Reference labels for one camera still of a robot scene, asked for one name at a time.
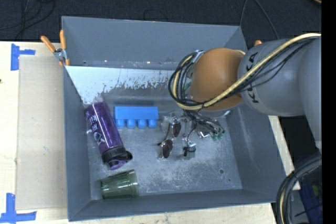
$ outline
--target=orange handle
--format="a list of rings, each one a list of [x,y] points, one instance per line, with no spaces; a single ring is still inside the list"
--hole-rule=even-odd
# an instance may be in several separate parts
[[[41,36],[41,41],[48,47],[48,49],[54,53],[56,51],[55,46],[50,42],[46,36]]]
[[[65,36],[63,30],[59,32],[59,40],[61,42],[62,49],[65,50],[67,48],[67,43],[65,42]]]

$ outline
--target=gray plastic tray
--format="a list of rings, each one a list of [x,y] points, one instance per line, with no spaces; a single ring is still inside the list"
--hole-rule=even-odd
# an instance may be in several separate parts
[[[71,60],[71,67],[64,68],[70,221],[275,201],[286,174],[274,134],[268,116],[244,103],[219,119],[225,128],[221,140],[191,137],[196,152],[188,160],[181,159],[184,142],[179,137],[172,155],[158,159],[156,143],[165,137],[160,124],[156,129],[124,128],[120,135],[133,160],[110,171],[87,133],[84,103],[97,94],[111,110],[120,104],[157,105],[160,119],[178,111],[165,77],[196,49],[246,51],[240,27],[65,16],[62,28]],[[162,72],[160,83],[127,88],[119,84],[125,77],[113,82],[116,71],[127,69],[137,70],[130,72],[134,76],[144,70]],[[101,199],[99,181],[128,169],[135,169],[140,197]]]

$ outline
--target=gray bin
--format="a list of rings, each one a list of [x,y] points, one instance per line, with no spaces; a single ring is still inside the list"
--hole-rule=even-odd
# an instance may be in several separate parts
[[[174,70],[184,56],[196,49],[227,47],[247,51],[238,26],[64,16],[62,29],[71,67],[80,67],[80,72],[96,67]],[[181,161],[180,167],[174,156],[160,161],[155,154],[142,153],[144,150],[137,148],[142,142],[148,145],[159,142],[164,137],[162,133],[158,135],[160,131],[122,129],[120,135],[134,158],[116,171],[109,171],[101,163],[98,150],[87,134],[83,100],[76,83],[79,82],[64,68],[69,221],[275,202],[286,173],[267,115],[252,110],[244,103],[233,108],[229,116],[221,119],[225,127],[223,139],[216,142],[197,140],[195,158]],[[165,86],[161,85],[150,94],[148,91],[141,90],[145,97],[140,98],[137,104],[148,104],[146,100],[149,103],[161,100],[161,116],[174,109],[176,104],[165,91]],[[127,90],[106,91],[104,97],[111,109],[129,100],[137,102],[134,93]],[[209,148],[217,151],[208,153]],[[210,158],[207,165],[202,163],[202,154]],[[155,169],[159,169],[160,165],[172,175],[174,169],[178,169],[180,177],[164,182],[159,171],[156,171],[159,175],[155,177]],[[132,168],[137,174],[140,196],[101,199],[99,180]],[[141,188],[144,186],[141,180],[146,180],[146,189]]]

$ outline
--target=yellow cable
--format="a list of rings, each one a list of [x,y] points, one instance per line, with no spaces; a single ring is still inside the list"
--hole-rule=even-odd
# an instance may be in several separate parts
[[[316,33],[307,33],[307,34],[303,34],[300,35],[298,37],[295,37],[287,42],[285,42],[284,44],[282,44],[281,46],[279,46],[278,48],[276,48],[273,52],[271,52],[269,55],[267,55],[264,59],[262,59],[260,62],[258,62],[254,67],[252,67],[247,73],[245,73],[240,79],[238,79],[234,84],[232,84],[226,91],[222,92],[219,96],[205,102],[204,104],[199,104],[199,105],[185,105],[182,104],[178,101],[176,101],[177,105],[185,110],[200,110],[202,108],[207,108],[208,106],[211,106],[215,103],[217,103],[218,101],[220,101],[222,98],[224,98],[225,96],[227,96],[230,92],[232,92],[234,89],[236,89],[240,84],[242,84],[249,76],[250,74],[254,73],[258,68],[260,68],[262,65],[264,65],[267,61],[269,61],[274,55],[278,54],[279,52],[281,52],[282,50],[284,50],[285,48],[287,48],[288,46],[290,46],[291,44],[300,41],[302,39],[305,38],[310,38],[310,37],[319,37],[321,36],[321,34],[316,34]],[[183,66],[189,59],[190,57],[188,57],[185,61],[183,61],[183,63],[181,64],[181,66]],[[177,72],[175,78],[174,78],[174,82],[173,82],[173,95],[174,97],[177,98],[177,94],[176,94],[176,85],[177,85],[177,78],[179,76],[179,74],[181,73],[181,71]]]

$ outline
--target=table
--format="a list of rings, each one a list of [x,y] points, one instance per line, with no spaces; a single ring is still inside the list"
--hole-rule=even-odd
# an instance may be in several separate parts
[[[35,50],[34,56],[21,55],[19,60],[21,63],[25,63],[25,68],[29,68],[30,71],[42,70],[38,80],[29,81],[29,78],[23,77],[22,70],[11,71],[11,45],[20,47],[20,50],[24,49],[33,49]],[[60,44],[54,44],[56,48],[60,48]],[[26,183],[27,186],[36,185],[37,178],[29,177],[29,172],[27,171],[27,176],[24,178],[17,178],[18,166],[21,164],[21,159],[18,156],[17,147],[20,144],[18,139],[18,131],[20,130],[38,130],[39,133],[36,135],[44,135],[54,132],[58,141],[62,141],[64,133],[59,133],[58,130],[52,131],[50,126],[55,124],[54,121],[50,119],[50,122],[44,122],[41,126],[36,129],[36,126],[25,126],[25,122],[29,123],[29,120],[25,117],[30,117],[30,115],[21,114],[19,118],[19,112],[24,111],[24,104],[22,100],[19,99],[19,96],[22,96],[23,91],[29,87],[30,91],[34,89],[37,93],[45,92],[48,93],[48,87],[53,87],[55,80],[61,81],[61,77],[50,77],[50,74],[59,74],[61,76],[61,67],[59,66],[57,59],[52,55],[52,53],[46,48],[42,42],[11,42],[11,41],[0,41],[0,126],[2,131],[0,132],[0,212],[5,212],[5,203],[6,203],[6,193],[16,194],[18,191],[19,185],[22,188],[22,182]],[[25,89],[20,87],[20,81],[25,81]],[[46,97],[41,97],[40,104],[36,103],[36,107],[42,107],[42,109],[37,109],[34,111],[34,116],[47,116],[52,115],[57,118],[57,128],[62,130],[63,127],[63,102],[58,102],[61,105],[55,106],[55,102],[58,101],[58,98],[62,98],[62,92],[57,91],[57,93],[52,92],[49,97],[53,97],[54,103],[45,102]],[[276,116],[269,116],[270,125],[275,134],[275,141],[279,147],[279,153],[283,161],[283,165],[287,174],[293,170],[293,163],[287,148],[287,144],[284,139],[284,134],[282,132],[279,120]],[[50,146],[55,146],[60,151],[60,154],[57,155],[55,162],[59,164],[64,163],[65,157],[62,155],[62,150],[64,149],[63,144],[52,144],[54,140],[48,140]],[[44,147],[45,152],[49,151],[47,147]],[[40,161],[36,158],[33,158],[34,154],[42,154],[43,151],[36,151],[31,148],[30,151],[25,152],[25,156],[31,156],[26,158],[25,162],[31,163],[32,167],[40,167],[43,169],[43,161]],[[50,199],[52,204],[57,204],[57,206],[43,206],[41,208],[31,208],[27,201],[23,202],[20,200],[23,195],[16,195],[16,202],[20,204],[17,208],[17,213],[25,213],[37,211],[36,220],[28,221],[27,223],[68,223],[67,220],[67,208],[66,208],[66,190],[61,192],[55,192],[52,187],[53,181],[58,180],[62,181],[65,178],[65,167],[58,167],[57,171],[62,171],[62,173],[56,173],[55,169],[50,168],[44,170],[44,178],[49,178],[47,182],[43,182],[43,187],[41,187],[40,198],[41,201],[44,199]],[[31,193],[31,201],[34,200],[34,193]],[[274,214],[271,208],[271,204],[256,204],[256,205],[246,205],[246,206],[232,206],[232,207],[221,207],[221,208],[212,208],[212,209],[202,209],[202,210],[190,210],[182,212],[169,212],[164,214],[152,214],[152,215],[141,215],[141,216],[132,216],[132,217],[121,217],[121,218],[112,218],[112,219],[101,219],[101,220],[88,220],[80,221],[82,223],[122,223],[122,224],[141,224],[141,223],[262,223],[262,224],[275,224]]]

